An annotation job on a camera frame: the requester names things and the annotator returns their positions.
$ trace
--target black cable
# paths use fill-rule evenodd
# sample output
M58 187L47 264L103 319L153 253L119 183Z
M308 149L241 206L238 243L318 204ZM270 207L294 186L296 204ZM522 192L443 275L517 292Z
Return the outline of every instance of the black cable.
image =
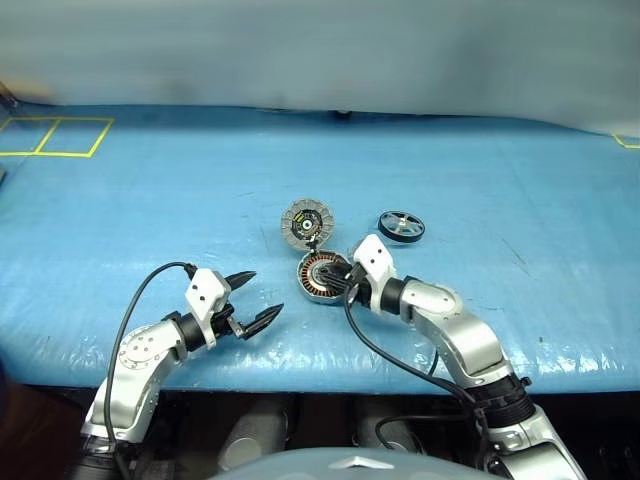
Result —
M469 418L467 415L396 415L394 417L386 417L376 423L375 432L376 437L380 441L380 443L384 446L384 448L388 450L393 450L393 445L391 445L387 439L382 435L382 427L384 427L387 423L391 422L400 422L402 420L427 420L427 421L440 421L440 422L459 422L462 420L466 420Z
M478 470L487 471L487 449L489 447L489 425L484 412L476 415L480 423L480 443L478 444L478 452L476 453L476 468Z
M467 393L462 387L456 385L453 382L450 382L449 380L435 377L431 374L432 369L433 371L435 371L435 366L437 366L437 361L439 359L438 352L436 352L436 355L434 356L434 361L432 362L431 368L429 369L430 373L424 373L423 371L418 370L417 368L414 368L404 363L402 360L394 357L390 353L385 352L380 347L378 347L375 343L369 340L369 338L362 332L362 330L360 330L360 327L358 327L358 324L353 318L353 313L351 312L352 304L349 302L349 298L351 297L351 292L353 291L354 288L355 288L355 285L353 284L348 286L343 296L344 312L345 312L345 315L347 316L347 321L349 322L349 326L351 327L353 332L360 339L360 341L362 341L362 343L364 343L367 347L369 347L369 349L373 350L382 358L392 363L396 367L404 370L405 372L411 373L412 375L415 375L416 377L421 378L422 380L425 380L431 383L432 385L436 385L437 387L440 387L446 390L447 392L451 393L454 397L458 399L458 401L462 405L462 408L467 413L470 413L470 412L473 413L474 417L478 420L478 423L480 424L480 442L478 445L478 452L476 454L475 464L476 464L476 468L478 468L479 470L485 470L486 469L485 457L487 455L487 447L489 445L489 426L487 424L487 419L484 415L484 411L481 408L478 408L478 406L476 405L475 399L471 395L469 395L469 393Z
M358 327L358 324L356 323L355 319L353 318L353 314L351 313L351 304L349 303L349 294L351 290L352 290L351 288L347 289L343 297L344 313L347 316L347 321L349 322L349 325L351 326L353 333L356 334L356 336L360 339L362 343L364 343L367 347L369 347L371 350L373 350L375 353L380 355L382 358L384 358L388 362L394 364L396 367L404 370L405 372L411 373L412 375L415 375L416 377L421 378L426 382L429 382L437 387L440 387L446 390L447 392L452 394L454 397L456 397L463 405L467 404L468 402L471 402L471 403L474 402L473 397L469 395L463 388L459 387L455 383L450 382L449 380L445 380L444 378L434 377L433 375L424 373L423 371L418 370L417 368L414 368L411 365L404 363L402 360L394 357L390 353L385 352L380 347L378 347L375 343L369 340L369 338L362 332L362 330L360 330L360 327Z
M149 282L153 280L153 278L158 275L160 272L167 270L172 267L182 267L187 273L189 273L189 269L192 269L193 266L185 263L185 262L170 262L161 267L156 268L153 272L151 272L147 278L143 280L143 282L134 293L129 306L122 317L122 322L120 322L120 328L118 329L118 333L116 334L116 341L113 344L113 350L111 351L111 358L109 359L109 370L107 372L107 386L104 393L104 424L107 428L107 436L109 437L109 443L113 445L113 456L118 465L118 469L120 470L120 475L124 480L131 480L131 474L129 473L129 469L127 465L124 463L124 459L120 456L118 452L118 445L116 442L116 435L113 430L113 423L111 422L111 391L113 390L113 377L116 371L116 362L118 360L118 352L120 351L120 343L122 342L122 338L124 337L124 331L127 328L127 324L129 323L129 319L131 318L131 314L133 313L133 309L135 308L140 296L144 289L149 285Z
M440 360L440 355L438 355L438 351L436 350L433 354L433 360L431 360L431 367L429 367L427 375L433 375L435 373L436 367L438 366L438 360Z

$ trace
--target yellow tape square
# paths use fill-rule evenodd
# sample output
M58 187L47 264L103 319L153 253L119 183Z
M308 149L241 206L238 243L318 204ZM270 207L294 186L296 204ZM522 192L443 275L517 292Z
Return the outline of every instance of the yellow tape square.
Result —
M104 137L107 135L107 132L111 128L114 119L108 117L10 117L5 122L0 125L0 132L6 128L13 121L45 121L49 120L53 123L44 134L38 145L32 151L14 151L14 152L0 152L0 156L14 156L14 155L33 155L33 156L47 156L47 157L81 157L81 158L90 158L96 152ZM103 122L104 127L98 134L96 140L93 142L89 150L84 152L73 152L73 151L48 151L45 150L47 142L54 135L55 131L63 122Z

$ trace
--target copper coil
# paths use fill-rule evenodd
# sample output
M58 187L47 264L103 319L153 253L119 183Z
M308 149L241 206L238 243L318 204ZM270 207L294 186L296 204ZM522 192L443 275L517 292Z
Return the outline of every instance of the copper coil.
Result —
M334 262L337 258L339 257L332 253L318 252L304 262L300 268L300 281L307 292L318 297L334 297L338 295L338 292L329 289L326 285L322 285L313 276L315 268L319 265Z

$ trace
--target metal cylinder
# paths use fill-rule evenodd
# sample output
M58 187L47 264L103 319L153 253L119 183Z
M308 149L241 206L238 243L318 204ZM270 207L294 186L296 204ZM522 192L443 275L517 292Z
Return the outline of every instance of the metal cylinder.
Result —
M383 399L363 398L357 403L357 414L357 445L363 448L385 448L376 436L376 424L384 418L397 415L397 412L394 412ZM406 422L387 423L382 427L381 433L394 450L410 453L422 452L421 445Z
M286 402L259 400L231 430L218 456L218 469L226 472L284 450L287 429Z

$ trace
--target black pulley wheel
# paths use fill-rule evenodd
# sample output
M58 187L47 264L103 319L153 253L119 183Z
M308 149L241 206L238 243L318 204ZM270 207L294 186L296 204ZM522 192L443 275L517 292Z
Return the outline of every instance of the black pulley wheel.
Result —
M384 212L378 219L378 230L385 237L402 243L417 242L425 232L424 223L406 212Z

